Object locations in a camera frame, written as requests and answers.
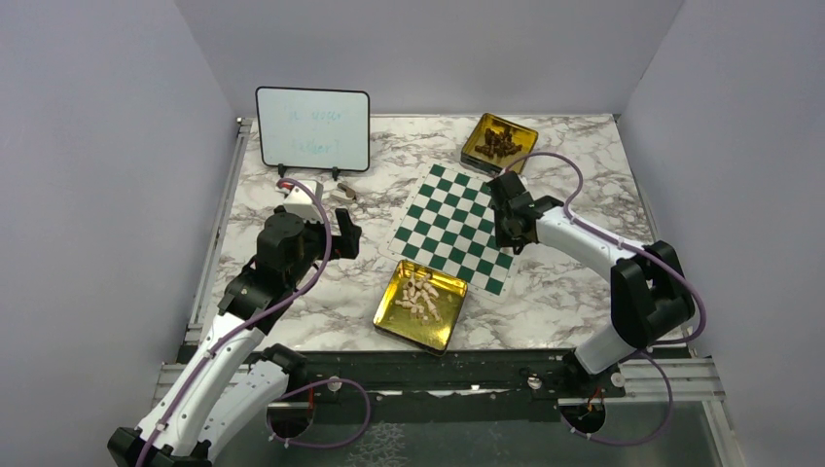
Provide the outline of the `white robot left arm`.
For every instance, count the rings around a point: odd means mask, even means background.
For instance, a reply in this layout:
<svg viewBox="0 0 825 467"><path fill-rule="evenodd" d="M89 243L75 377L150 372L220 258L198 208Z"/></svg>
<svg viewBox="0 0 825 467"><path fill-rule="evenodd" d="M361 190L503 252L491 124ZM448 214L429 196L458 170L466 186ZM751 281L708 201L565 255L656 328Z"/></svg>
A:
<svg viewBox="0 0 825 467"><path fill-rule="evenodd" d="M329 261L354 260L362 230L345 208L340 232L274 209L256 254L225 289L197 351L161 401L134 428L117 429L107 449L119 466L211 466L226 444L277 398L305 390L304 357L282 344L267 348L237 384L231 380L288 307Z"/></svg>

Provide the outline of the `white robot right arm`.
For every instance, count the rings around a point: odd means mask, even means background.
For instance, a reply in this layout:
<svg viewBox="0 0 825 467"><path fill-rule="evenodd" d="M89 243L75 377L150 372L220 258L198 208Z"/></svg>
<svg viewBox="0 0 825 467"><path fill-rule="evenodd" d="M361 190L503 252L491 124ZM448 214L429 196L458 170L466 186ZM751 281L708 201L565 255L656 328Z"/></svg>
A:
<svg viewBox="0 0 825 467"><path fill-rule="evenodd" d="M591 225L557 198L534 198L513 171L486 186L497 247L515 254L528 244L553 248L593 270L610 287L608 324L562 358L561 382L569 393L588 394L610 367L695 315L695 299L670 244L625 240Z"/></svg>

